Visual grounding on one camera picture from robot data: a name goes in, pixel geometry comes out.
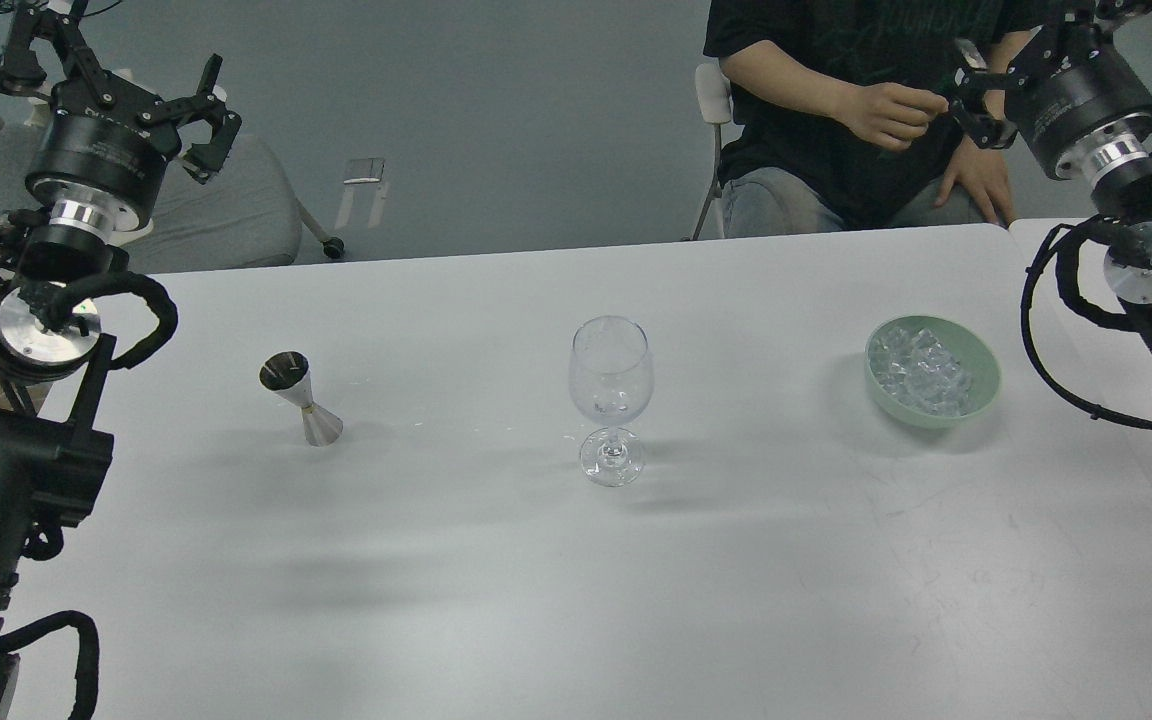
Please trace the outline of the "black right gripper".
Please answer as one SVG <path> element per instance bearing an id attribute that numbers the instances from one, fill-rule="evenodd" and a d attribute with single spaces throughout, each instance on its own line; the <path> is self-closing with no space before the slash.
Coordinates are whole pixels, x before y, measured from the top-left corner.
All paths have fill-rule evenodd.
<path id="1" fill-rule="evenodd" d="M 965 141 L 983 150 L 1024 138 L 1052 181 L 1098 182 L 1146 159 L 1152 94 L 1114 45 L 1114 33 L 1152 13 L 1152 1 L 1044 1 L 1043 24 L 1009 69 L 991 71 L 968 38 L 952 41 L 957 68 L 948 109 Z M 987 108 L 1007 92 L 1006 118 Z"/>

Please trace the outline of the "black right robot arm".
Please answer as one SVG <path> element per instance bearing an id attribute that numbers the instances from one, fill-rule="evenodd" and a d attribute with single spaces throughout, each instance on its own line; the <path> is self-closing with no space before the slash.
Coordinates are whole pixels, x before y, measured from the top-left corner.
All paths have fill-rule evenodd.
<path id="1" fill-rule="evenodd" d="M 1152 94 L 1114 45 L 1152 1 L 1052 1 L 1041 26 L 1002 70 L 968 38 L 956 38 L 948 109 L 979 149 L 1023 137 L 1048 179 L 1084 179 L 1096 213 L 1061 223 L 1044 238 L 1021 291 L 1021 342 L 1043 382 L 1070 406 L 1121 427 L 1152 420 L 1116 414 L 1074 395 L 1044 366 L 1030 306 L 1047 266 L 1074 314 L 1140 338 L 1152 357 Z"/>

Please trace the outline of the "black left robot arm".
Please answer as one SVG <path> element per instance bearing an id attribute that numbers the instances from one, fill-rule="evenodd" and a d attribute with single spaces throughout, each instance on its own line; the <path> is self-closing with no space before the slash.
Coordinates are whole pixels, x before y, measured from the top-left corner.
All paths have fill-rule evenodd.
<path id="1" fill-rule="evenodd" d="M 164 99 L 101 67 L 81 33 L 88 5 L 18 3 L 0 54 L 0 92 L 41 97 L 52 118 L 24 187 L 33 209 L 0 213 L 0 719 L 20 651 L 77 634 L 73 719 L 99 700 L 99 630 L 59 611 L 12 632 L 3 612 L 18 561 L 46 561 L 93 510 L 114 438 L 93 429 L 111 372 L 141 365 L 173 338 L 168 291 L 128 270 L 116 232 L 151 222 L 166 169 L 198 183 L 223 168 L 241 129 L 206 61 L 194 94 Z"/>

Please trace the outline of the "person's left hand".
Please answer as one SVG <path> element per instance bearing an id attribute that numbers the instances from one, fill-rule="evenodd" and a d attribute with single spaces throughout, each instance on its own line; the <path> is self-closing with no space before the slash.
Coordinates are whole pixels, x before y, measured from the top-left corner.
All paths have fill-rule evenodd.
<path id="1" fill-rule="evenodd" d="M 988 223 L 1007 227 L 1018 219 L 1005 152 L 980 149 L 970 138 L 960 141 L 941 176 L 934 209 L 943 209 L 952 192 L 961 190 Z"/>

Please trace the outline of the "person's right hand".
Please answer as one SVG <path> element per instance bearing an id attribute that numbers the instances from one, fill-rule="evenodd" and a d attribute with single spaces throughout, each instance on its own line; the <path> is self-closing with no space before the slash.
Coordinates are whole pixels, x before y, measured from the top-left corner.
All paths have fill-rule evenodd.
<path id="1" fill-rule="evenodd" d="M 879 83 L 846 88 L 832 118 L 869 145 L 902 152 L 927 136 L 934 120 L 947 111 L 946 97 L 925 88 Z"/>

